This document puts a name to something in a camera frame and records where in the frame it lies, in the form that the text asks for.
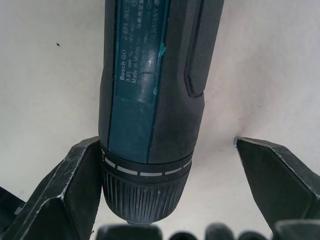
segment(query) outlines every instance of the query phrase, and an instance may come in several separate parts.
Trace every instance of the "tool body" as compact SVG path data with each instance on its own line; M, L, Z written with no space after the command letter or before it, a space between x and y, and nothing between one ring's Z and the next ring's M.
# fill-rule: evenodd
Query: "tool body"
M106 0L99 136L113 212L149 224L192 165L223 0Z

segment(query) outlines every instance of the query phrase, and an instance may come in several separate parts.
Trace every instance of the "black rubber housing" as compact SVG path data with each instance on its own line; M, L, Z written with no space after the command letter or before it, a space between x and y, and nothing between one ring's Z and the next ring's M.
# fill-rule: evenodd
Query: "black rubber housing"
M147 164L141 164L121 159L108 150L117 0L105 1L104 68L99 110L103 189L111 210L128 222L159 221L172 213L179 202L205 107L203 91L223 4L224 0L169 2L153 132ZM150 177L141 176L141 173L161 175Z

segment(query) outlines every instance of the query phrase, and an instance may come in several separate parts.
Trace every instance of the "teal label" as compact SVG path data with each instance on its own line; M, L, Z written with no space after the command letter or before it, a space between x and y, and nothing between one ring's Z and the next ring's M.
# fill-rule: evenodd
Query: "teal label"
M115 95L150 104L158 92L167 0L119 0Z

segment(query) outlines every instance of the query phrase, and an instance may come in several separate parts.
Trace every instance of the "white background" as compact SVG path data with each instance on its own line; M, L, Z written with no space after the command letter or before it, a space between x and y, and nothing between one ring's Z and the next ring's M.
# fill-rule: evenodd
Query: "white background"
M98 134L103 41L104 0L0 0L0 186L25 201ZM269 237L233 139L285 145L320 174L319 91L318 0L225 0L192 170L157 223L164 239L202 239L213 222ZM101 201L95 229L109 223L124 221Z

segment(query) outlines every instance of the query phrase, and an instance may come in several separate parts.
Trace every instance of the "bosch go screwdriver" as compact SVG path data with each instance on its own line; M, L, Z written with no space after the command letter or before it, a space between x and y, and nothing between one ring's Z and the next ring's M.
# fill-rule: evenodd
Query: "bosch go screwdriver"
M192 165L223 0L106 0L99 136L110 209L151 224Z

